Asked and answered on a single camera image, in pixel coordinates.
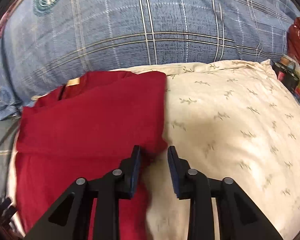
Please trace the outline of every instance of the red shirt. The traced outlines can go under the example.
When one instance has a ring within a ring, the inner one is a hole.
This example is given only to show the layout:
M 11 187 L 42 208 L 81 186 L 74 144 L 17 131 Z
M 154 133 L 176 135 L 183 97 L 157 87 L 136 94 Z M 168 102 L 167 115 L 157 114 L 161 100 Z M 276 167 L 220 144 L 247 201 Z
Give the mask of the red shirt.
M 141 145 L 150 160 L 162 139 L 166 76 L 161 72 L 88 72 L 24 107 L 17 141 L 17 208 L 28 232 L 78 177 L 102 177 Z M 147 192 L 119 201 L 122 240 L 146 240 Z

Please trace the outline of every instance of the triangular cutout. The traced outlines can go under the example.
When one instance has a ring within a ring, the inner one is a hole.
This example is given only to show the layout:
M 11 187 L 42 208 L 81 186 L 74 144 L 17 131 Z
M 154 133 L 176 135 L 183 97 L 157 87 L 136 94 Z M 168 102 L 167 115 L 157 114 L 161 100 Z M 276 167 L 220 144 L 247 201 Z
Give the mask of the triangular cutout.
M 71 193 L 66 199 L 56 208 L 52 215 L 48 218 L 50 223 L 64 227 L 67 224 L 69 213 L 74 200 L 74 193 Z

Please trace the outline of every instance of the clothing tag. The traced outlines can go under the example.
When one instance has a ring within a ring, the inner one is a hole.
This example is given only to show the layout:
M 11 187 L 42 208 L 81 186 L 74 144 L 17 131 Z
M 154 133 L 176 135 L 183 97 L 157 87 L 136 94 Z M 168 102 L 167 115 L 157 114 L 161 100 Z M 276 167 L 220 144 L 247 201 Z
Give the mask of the clothing tag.
M 78 85 L 79 83 L 80 83 L 80 78 L 70 79 L 68 80 L 66 87 Z
M 42 98 L 42 97 L 45 97 L 46 95 L 48 95 L 49 93 L 46 93 L 46 94 L 44 94 L 44 95 L 42 95 L 42 96 L 33 96 L 33 97 L 31 97 L 31 100 L 32 101 L 37 101 L 39 98 Z

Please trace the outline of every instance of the blanket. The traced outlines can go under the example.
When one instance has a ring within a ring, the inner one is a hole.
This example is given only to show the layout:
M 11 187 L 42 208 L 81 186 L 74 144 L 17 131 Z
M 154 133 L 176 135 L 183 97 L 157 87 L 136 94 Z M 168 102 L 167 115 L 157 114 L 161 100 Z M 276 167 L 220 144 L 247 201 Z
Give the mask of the blanket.
M 0 38 L 0 120 L 87 71 L 279 59 L 291 0 L 23 0 Z
M 300 230 L 300 105 L 277 81 L 269 61 L 122 70 L 164 72 L 165 140 L 206 176 L 234 178 L 283 239 L 294 238 Z M 154 240 L 184 240 L 190 203 L 173 193 L 166 154 L 143 175 L 151 195 L 146 223 Z M 217 229 L 216 209 L 214 215 Z

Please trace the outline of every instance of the screw head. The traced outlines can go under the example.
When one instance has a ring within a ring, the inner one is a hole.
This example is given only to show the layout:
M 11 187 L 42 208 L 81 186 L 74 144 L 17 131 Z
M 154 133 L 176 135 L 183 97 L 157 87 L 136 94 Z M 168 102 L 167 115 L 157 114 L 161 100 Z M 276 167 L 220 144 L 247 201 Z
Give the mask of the screw head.
M 113 174 L 114 176 L 119 176 L 119 175 L 122 174 L 122 170 L 116 169 L 116 170 L 112 171 L 112 174 Z
M 223 181 L 224 181 L 226 184 L 232 184 L 232 183 L 233 183 L 233 179 L 231 179 L 231 178 L 229 178 L 229 177 L 224 178 Z
M 76 180 L 76 184 L 78 184 L 78 185 L 82 185 L 85 182 L 86 182 L 86 180 L 84 178 L 79 178 L 79 179 Z
M 198 174 L 198 171 L 196 169 L 189 169 L 188 170 L 188 174 L 189 175 L 197 175 Z

